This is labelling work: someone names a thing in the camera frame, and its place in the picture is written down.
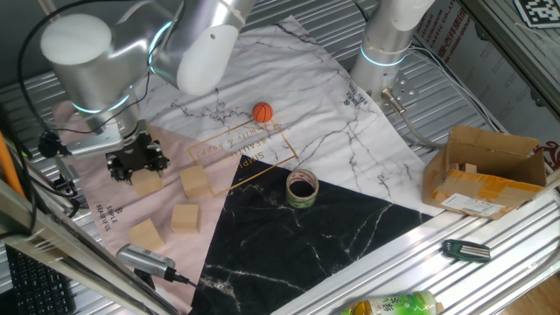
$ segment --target cardboard flap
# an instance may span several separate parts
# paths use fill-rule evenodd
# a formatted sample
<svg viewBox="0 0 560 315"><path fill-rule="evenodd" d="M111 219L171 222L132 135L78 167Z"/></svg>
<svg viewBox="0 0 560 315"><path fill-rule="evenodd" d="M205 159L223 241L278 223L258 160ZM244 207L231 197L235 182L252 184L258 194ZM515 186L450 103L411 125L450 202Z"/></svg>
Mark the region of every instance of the cardboard flap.
<svg viewBox="0 0 560 315"><path fill-rule="evenodd" d="M545 187L546 169L544 168L543 151L539 150L532 157L523 161L507 175L507 178L522 183Z"/></svg>
<svg viewBox="0 0 560 315"><path fill-rule="evenodd" d="M512 136L468 126L455 126L449 132L449 141L528 156L539 141L526 136Z"/></svg>

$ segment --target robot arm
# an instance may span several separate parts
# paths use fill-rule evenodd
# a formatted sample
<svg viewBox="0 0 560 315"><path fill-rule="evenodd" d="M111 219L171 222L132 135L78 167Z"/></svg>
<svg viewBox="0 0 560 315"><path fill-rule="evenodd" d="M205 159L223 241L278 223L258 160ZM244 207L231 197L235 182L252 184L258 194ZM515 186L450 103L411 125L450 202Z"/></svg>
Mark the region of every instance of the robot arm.
<svg viewBox="0 0 560 315"><path fill-rule="evenodd" d="M173 15L154 1L143 1L111 27L86 14L49 24L41 51L97 134L68 143L65 151L75 158L105 154L117 181L130 182L140 169L165 169L169 160L139 120L133 87L152 71L190 95L210 92L225 73L254 2L184 1Z"/></svg>

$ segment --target wooden block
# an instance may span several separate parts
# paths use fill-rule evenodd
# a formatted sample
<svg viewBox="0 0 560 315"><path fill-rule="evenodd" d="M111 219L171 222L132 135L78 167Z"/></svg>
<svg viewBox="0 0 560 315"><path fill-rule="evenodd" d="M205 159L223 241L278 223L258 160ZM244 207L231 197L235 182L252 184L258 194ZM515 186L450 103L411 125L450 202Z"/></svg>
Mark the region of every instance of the wooden block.
<svg viewBox="0 0 560 315"><path fill-rule="evenodd" d="M476 165L475 164L465 163L465 164L462 164L459 169L462 172L468 172L468 173L476 174Z"/></svg>
<svg viewBox="0 0 560 315"><path fill-rule="evenodd" d="M131 228L129 237L132 244L151 251L156 251L165 245L151 219Z"/></svg>
<svg viewBox="0 0 560 315"><path fill-rule="evenodd" d="M188 199L198 198L204 194L210 193L207 175L204 173L202 165L189 167L179 173L183 189Z"/></svg>
<svg viewBox="0 0 560 315"><path fill-rule="evenodd" d="M171 229L175 234L199 233L199 205L175 205L171 217Z"/></svg>
<svg viewBox="0 0 560 315"><path fill-rule="evenodd" d="M156 171L139 170L132 173L132 186L139 197L164 189L164 181Z"/></svg>

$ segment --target mini basketball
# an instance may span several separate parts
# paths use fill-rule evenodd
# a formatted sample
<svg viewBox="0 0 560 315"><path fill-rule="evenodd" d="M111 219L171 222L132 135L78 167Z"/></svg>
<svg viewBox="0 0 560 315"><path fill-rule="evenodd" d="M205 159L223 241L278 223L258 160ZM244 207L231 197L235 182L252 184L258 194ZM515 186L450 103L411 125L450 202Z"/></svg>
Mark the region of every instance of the mini basketball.
<svg viewBox="0 0 560 315"><path fill-rule="evenodd" d="M253 107L253 118L259 123L266 123L272 119L272 106L265 102L260 102Z"/></svg>

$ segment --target open cardboard box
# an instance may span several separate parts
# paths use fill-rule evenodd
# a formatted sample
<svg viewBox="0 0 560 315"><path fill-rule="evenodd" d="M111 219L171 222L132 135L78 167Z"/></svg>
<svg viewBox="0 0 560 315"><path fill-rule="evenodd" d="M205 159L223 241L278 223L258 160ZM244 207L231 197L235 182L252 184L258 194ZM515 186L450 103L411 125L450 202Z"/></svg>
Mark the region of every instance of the open cardboard box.
<svg viewBox="0 0 560 315"><path fill-rule="evenodd" d="M546 186L543 152L529 156L537 145L529 137L457 126L426 166L423 202L497 220ZM477 173L450 167L454 164L476 165Z"/></svg>

